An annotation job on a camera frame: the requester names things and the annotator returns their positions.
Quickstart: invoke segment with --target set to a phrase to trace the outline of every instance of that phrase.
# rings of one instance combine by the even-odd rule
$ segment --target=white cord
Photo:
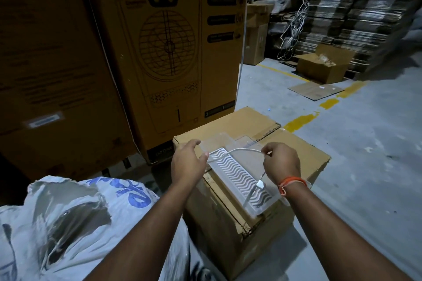
[[[302,32],[303,25],[305,24],[306,11],[308,10],[309,2],[307,0],[302,0],[302,5],[299,8],[296,15],[290,19],[288,28],[290,31],[290,37],[283,37],[287,33],[288,29],[280,36],[282,44],[280,46],[280,52],[277,55],[277,60],[290,60],[293,56],[293,49],[299,41],[299,34]]]
[[[230,150],[229,152],[226,152],[224,155],[220,156],[220,157],[219,157],[219,158],[217,158],[217,159],[213,159],[213,160],[209,160],[209,159],[208,159],[208,163],[210,163],[210,162],[215,162],[215,161],[218,161],[218,160],[220,160],[220,159],[223,159],[224,157],[228,156],[228,155],[229,155],[230,153],[232,153],[233,151],[238,151],[238,150],[242,150],[242,151],[254,151],[254,152],[259,152],[259,153],[262,153],[260,150],[256,150],[256,149],[236,148],[236,149]]]

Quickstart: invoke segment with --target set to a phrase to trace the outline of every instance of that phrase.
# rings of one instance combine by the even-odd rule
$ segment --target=right hand
[[[287,177],[300,177],[300,160],[293,148],[281,142],[270,142],[261,152],[265,155],[264,169],[274,184],[279,185]]]

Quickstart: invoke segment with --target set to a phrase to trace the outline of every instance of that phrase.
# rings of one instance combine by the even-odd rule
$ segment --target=white bag
[[[132,180],[47,176],[30,184],[23,206],[0,208],[0,281],[83,280],[157,200]],[[188,262],[181,219],[159,280],[184,280]]]

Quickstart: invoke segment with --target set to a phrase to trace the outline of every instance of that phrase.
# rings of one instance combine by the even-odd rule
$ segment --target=label sticker
[[[29,121],[25,121],[24,125],[29,129],[34,129],[34,128],[41,127],[45,124],[49,124],[54,121],[62,120],[64,118],[65,117],[63,116],[62,112],[56,112],[56,113],[47,114],[45,116],[41,116]]]

